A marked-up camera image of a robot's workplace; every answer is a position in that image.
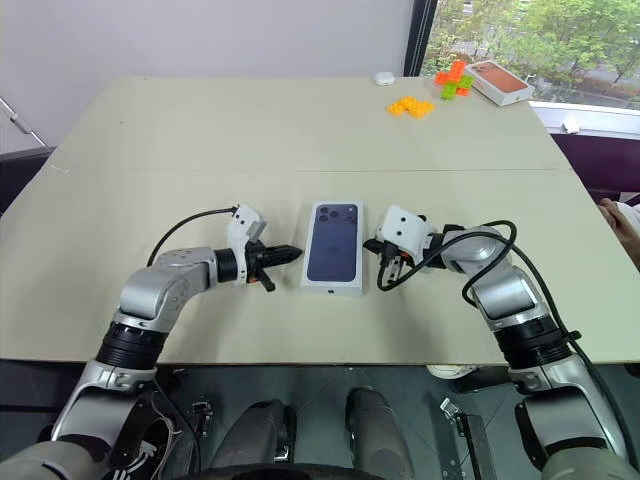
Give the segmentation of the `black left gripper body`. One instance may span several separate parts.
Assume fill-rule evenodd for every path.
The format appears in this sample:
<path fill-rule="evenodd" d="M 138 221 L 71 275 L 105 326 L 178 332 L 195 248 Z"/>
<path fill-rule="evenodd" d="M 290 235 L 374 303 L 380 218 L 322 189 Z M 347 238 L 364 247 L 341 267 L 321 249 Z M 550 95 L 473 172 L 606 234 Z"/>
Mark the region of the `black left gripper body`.
<path fill-rule="evenodd" d="M 266 273 L 265 269 L 272 266 L 272 257 L 275 248 L 265 246 L 260 240 L 248 242 L 245 245 L 245 260 L 247 267 L 247 280 L 250 283 L 260 283 L 264 289 L 271 293 L 276 289 L 275 284 Z"/>

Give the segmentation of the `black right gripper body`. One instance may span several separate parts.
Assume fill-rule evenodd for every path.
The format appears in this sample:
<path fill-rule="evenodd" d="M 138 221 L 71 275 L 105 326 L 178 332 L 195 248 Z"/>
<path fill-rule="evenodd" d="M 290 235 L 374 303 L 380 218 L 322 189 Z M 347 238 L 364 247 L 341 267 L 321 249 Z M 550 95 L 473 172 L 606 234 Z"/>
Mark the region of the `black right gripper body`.
<path fill-rule="evenodd" d="M 405 266 L 414 267 L 414 260 L 408 253 L 387 241 L 382 244 L 379 259 L 378 286 L 395 285 L 400 280 Z"/>

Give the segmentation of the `bystander bare hand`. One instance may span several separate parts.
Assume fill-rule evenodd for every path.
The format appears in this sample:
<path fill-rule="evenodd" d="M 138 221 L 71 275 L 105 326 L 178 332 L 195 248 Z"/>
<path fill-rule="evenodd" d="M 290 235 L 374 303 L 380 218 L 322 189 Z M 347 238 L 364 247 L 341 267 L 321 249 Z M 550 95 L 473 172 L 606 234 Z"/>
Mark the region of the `bystander bare hand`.
<path fill-rule="evenodd" d="M 639 269 L 639 206 L 630 206 L 623 202 L 603 198 L 598 204 L 598 209 L 636 269 Z"/>

